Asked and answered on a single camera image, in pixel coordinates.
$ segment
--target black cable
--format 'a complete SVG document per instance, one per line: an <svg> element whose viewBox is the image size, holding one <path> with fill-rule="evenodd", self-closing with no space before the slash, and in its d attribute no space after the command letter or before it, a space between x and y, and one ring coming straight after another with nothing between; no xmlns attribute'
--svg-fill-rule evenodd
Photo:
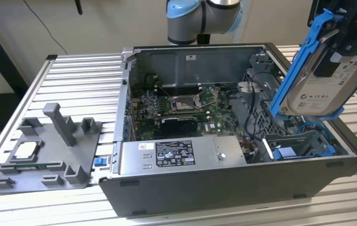
<svg viewBox="0 0 357 226"><path fill-rule="evenodd" d="M296 59L297 54L299 54L299 51L297 51L297 52L295 53L295 55L293 55L292 63L293 63L293 61L295 61L295 59Z"/></svg>
<svg viewBox="0 0 357 226"><path fill-rule="evenodd" d="M26 5L27 5L30 11L35 14L37 18L39 19L41 23L43 24L43 26L45 26L45 28L46 28L49 34L51 35L53 40L54 40L54 41L58 43L58 45L62 47L62 49L65 50L65 53L69 54L69 53L68 53L68 50L65 49L65 47L61 45L61 43L58 42L58 40L54 38L53 33L51 33L51 31L49 30L49 28L47 28L45 22L43 22L42 19L41 19L41 17L38 16L38 14L35 13L35 11L34 11L33 8L30 7L30 4L27 3L26 0L23 0L23 2L26 3Z"/></svg>
<svg viewBox="0 0 357 226"><path fill-rule="evenodd" d="M144 78L144 88L145 89L148 88L148 78L149 78L150 75L154 75L156 76L157 74L156 73L148 73L146 74L146 77Z"/></svg>
<svg viewBox="0 0 357 226"><path fill-rule="evenodd" d="M247 134L251 136L252 139L259 140L259 141L263 141L263 139L260 137L257 137L253 133L249 132L248 125L249 125L249 122L251 122L251 118L252 118L252 115L253 115L253 112L255 112L255 105L256 105L256 89L255 89L255 85L253 85L253 79L255 79L255 76L261 74L261 73L269 73L269 72L257 72L251 78L251 83L252 83L252 104L251 104L251 109L249 109L249 115L248 115L248 118L247 118L247 122L244 124L244 130L245 130Z"/></svg>

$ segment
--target electronic component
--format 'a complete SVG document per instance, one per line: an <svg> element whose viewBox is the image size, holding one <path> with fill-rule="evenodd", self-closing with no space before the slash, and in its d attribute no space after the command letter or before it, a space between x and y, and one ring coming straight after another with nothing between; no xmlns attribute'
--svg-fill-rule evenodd
<svg viewBox="0 0 357 226"><path fill-rule="evenodd" d="M25 142L17 149L14 154L17 159L27 159L34 154L38 154L39 146L37 142Z"/></svg>
<svg viewBox="0 0 357 226"><path fill-rule="evenodd" d="M174 97L172 100L172 109L176 111L195 110L197 108L195 96Z"/></svg>
<svg viewBox="0 0 357 226"><path fill-rule="evenodd" d="M161 130L165 133L196 132L199 129L199 119L196 117L168 118L161 120Z"/></svg>

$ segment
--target robotic arm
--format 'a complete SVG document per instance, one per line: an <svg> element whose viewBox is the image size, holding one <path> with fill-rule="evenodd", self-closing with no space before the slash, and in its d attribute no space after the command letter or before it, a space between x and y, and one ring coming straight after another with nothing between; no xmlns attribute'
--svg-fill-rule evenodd
<svg viewBox="0 0 357 226"><path fill-rule="evenodd" d="M233 31L243 19L241 0L168 0L169 41L196 42L199 34Z"/></svg>

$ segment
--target cable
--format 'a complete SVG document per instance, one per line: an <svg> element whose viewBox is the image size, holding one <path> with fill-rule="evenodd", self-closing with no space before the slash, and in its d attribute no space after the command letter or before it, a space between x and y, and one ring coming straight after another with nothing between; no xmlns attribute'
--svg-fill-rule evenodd
<svg viewBox="0 0 357 226"><path fill-rule="evenodd" d="M319 127L323 129L323 131L326 132L326 134L327 134L327 139L328 139L328 140L331 139L331 135L330 135L330 131L328 131L328 129L324 127L324 125L322 125L320 123L318 123L318 122L315 122L315 121L310 121L310 122L307 122L307 123L297 129L296 134L300 134L300 132L303 131L304 127L308 126L308 125L316 125L316 126L319 126Z"/></svg>
<svg viewBox="0 0 357 226"><path fill-rule="evenodd" d="M295 59L296 59L297 54L299 54L299 51L297 51L297 52L295 53L295 55L293 55L292 63L293 63L293 61L295 61Z"/></svg>
<svg viewBox="0 0 357 226"><path fill-rule="evenodd" d="M43 26L45 26L45 28L46 28L49 34L51 35L53 40L58 43L58 45L62 47L65 53L69 55L68 50L66 50L65 47L61 45L61 43L58 42L58 40L54 38L51 31L49 30L49 28L47 28L45 22L43 22L42 19L41 19L41 17L38 16L38 14L35 13L35 11L33 10L30 4L27 3L26 0L22 0L22 1L26 3L26 5L27 5L30 11L35 14L37 18L39 19L41 23L43 24Z"/></svg>
<svg viewBox="0 0 357 226"><path fill-rule="evenodd" d="M255 89L255 85L253 85L253 79L255 79L255 76L261 74L261 73L271 73L271 72L257 72L251 78L251 83L252 83L252 104L251 104L251 110L249 110L249 115L248 115L248 118L247 118L247 122L244 124L244 130L245 130L247 134L251 136L252 139L256 139L259 141L263 141L263 139L260 137L257 137L253 133L249 132L248 125L249 125L251 118L252 118L252 115L253 115L253 112L255 112L255 104L256 104L256 89Z"/></svg>

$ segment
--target sticker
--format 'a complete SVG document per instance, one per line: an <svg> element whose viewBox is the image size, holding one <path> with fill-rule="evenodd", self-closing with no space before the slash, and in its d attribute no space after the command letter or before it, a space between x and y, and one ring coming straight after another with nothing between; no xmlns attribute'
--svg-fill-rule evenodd
<svg viewBox="0 0 357 226"><path fill-rule="evenodd" d="M160 167L196 165L192 141L158 142L157 165Z"/></svg>
<svg viewBox="0 0 357 226"><path fill-rule="evenodd" d="M188 55L187 60L197 60L197 55Z"/></svg>
<svg viewBox="0 0 357 226"><path fill-rule="evenodd" d="M296 97L293 107L299 111L322 113L331 105L356 71L357 56L350 62L339 65L332 77L311 76L299 92L300 96Z"/></svg>
<svg viewBox="0 0 357 226"><path fill-rule="evenodd" d="M154 150L156 144L154 143L140 143L138 149L140 150Z"/></svg>

